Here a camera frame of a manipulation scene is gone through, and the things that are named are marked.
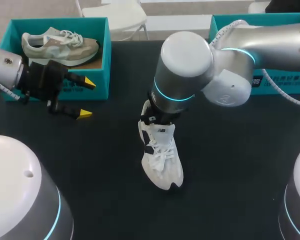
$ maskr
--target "black table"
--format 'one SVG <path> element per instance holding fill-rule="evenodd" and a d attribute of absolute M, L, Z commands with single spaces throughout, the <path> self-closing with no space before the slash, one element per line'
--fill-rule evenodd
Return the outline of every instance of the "black table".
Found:
<path fill-rule="evenodd" d="M 160 190 L 143 172 L 137 122 L 161 45 L 113 43 L 108 101 L 69 103 L 91 118 L 53 117 L 42 103 L 0 98 L 0 134 L 36 153 L 71 207 L 75 240 L 280 240 L 300 107 L 278 95 L 236 108 L 196 96 L 175 123 L 183 186 Z"/>

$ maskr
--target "shoe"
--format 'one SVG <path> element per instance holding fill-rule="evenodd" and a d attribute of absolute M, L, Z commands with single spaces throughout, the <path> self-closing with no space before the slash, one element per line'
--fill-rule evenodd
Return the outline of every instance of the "shoe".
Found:
<path fill-rule="evenodd" d="M 93 58 L 99 49 L 95 39 L 83 38 L 77 33 L 50 27 L 41 35 L 22 35 L 22 49 L 32 62 L 46 65 L 49 60 L 65 66 L 76 66 Z"/>
<path fill-rule="evenodd" d="M 141 112 L 141 119 L 146 116 L 147 109 L 151 108 L 147 100 Z M 146 125 L 138 122 L 139 134 L 144 142 L 142 167 L 148 178 L 160 189 L 169 190 L 172 183 L 180 187 L 184 181 L 184 172 L 178 156 L 174 139 L 175 125 Z"/>

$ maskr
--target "white shoelace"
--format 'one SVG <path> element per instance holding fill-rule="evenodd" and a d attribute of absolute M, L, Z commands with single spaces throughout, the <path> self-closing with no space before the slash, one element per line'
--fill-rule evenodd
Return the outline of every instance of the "white shoelace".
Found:
<path fill-rule="evenodd" d="M 173 159 L 175 157 L 174 147 L 170 142 L 169 145 L 158 144 L 155 140 L 151 140 L 147 146 L 153 148 L 153 158 L 149 160 L 149 165 L 153 170 L 157 170 L 161 173 L 165 168 L 165 162 L 167 159 Z"/>
<path fill-rule="evenodd" d="M 74 47 L 80 47 L 82 44 L 84 44 L 84 38 L 78 33 L 62 30 L 60 31 L 60 34 L 64 34 L 64 38 L 67 39 L 65 42 L 61 42 L 61 45 L 72 44 Z"/>

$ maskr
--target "shoe tongue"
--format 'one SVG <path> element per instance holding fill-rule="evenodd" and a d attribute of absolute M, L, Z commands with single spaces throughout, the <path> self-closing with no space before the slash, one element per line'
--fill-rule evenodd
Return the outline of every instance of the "shoe tongue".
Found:
<path fill-rule="evenodd" d="M 55 39 L 62 43 L 66 40 L 66 38 L 64 36 L 44 35 L 43 36 L 43 45 L 45 45 L 50 39 Z"/>
<path fill-rule="evenodd" d="M 168 145 L 174 136 L 176 126 L 150 124 L 149 129 L 158 144 Z"/>

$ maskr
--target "white chair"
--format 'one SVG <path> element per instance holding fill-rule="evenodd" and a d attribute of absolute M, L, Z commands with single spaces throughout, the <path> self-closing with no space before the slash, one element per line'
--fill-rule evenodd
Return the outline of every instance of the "white chair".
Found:
<path fill-rule="evenodd" d="M 264 14 L 266 12 L 266 7 L 270 4 L 269 1 L 253 2 L 248 8 L 249 14 Z"/>
<path fill-rule="evenodd" d="M 121 3 L 111 3 L 104 6 L 86 7 L 81 9 L 79 0 L 75 0 L 79 14 L 83 18 L 107 17 L 111 33 L 122 32 L 137 28 L 130 37 L 123 40 L 131 40 L 135 33 L 142 28 L 146 39 L 149 40 L 146 21 L 147 15 L 140 5 L 140 0 L 126 0 Z"/>

